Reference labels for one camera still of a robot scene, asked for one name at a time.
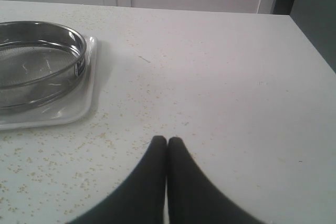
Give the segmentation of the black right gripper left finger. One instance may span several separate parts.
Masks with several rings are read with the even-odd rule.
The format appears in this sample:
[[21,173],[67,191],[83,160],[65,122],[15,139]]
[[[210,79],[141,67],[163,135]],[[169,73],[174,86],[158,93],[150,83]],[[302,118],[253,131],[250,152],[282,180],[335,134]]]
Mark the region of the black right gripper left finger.
[[166,151],[166,138],[154,136],[125,181],[71,223],[163,223]]

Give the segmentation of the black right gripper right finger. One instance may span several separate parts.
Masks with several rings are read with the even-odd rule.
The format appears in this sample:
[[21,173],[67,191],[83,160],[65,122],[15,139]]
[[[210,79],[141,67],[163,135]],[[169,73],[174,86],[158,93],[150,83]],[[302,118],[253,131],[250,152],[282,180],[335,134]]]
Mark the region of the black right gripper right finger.
[[211,183],[181,138],[169,139],[167,162],[170,223],[262,223]]

